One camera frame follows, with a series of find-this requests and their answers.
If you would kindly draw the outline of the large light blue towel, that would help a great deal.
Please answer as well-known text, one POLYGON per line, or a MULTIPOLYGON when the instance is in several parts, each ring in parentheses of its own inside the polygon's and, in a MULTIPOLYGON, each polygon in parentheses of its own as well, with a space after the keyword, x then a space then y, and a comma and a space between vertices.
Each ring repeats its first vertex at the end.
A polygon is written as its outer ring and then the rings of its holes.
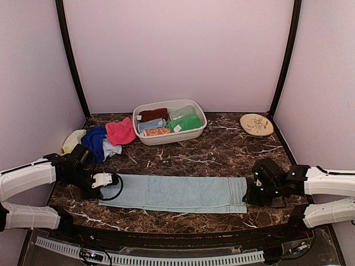
POLYGON ((180 213, 247 212, 244 177, 120 176, 122 185, 101 189, 108 200, 99 205, 180 213))

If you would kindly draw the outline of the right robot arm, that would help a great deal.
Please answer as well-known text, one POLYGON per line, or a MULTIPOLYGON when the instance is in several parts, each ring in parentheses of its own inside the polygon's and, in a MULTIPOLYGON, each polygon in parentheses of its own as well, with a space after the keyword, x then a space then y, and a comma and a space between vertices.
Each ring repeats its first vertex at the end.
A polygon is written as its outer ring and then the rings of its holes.
POLYGON ((324 224, 354 222, 354 171, 325 170, 320 166, 293 165, 285 171, 274 160, 258 160, 252 168, 254 182, 247 186, 243 201, 270 206, 275 198, 335 195, 343 198, 321 204, 302 204, 293 209, 283 236, 294 241, 305 229, 324 224))

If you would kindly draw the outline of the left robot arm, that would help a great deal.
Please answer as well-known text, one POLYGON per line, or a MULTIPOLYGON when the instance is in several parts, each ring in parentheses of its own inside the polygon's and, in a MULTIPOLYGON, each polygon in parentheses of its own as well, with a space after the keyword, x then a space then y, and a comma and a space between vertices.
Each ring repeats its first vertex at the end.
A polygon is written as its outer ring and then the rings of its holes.
POLYGON ((85 200, 101 199, 100 189, 113 181, 109 173, 94 174, 89 166, 95 154, 77 144, 71 153, 49 154, 27 165, 1 172, 1 230, 48 228, 67 242, 78 237, 73 217, 59 206, 33 207, 11 204, 7 200, 35 187, 59 183, 80 189, 85 200))

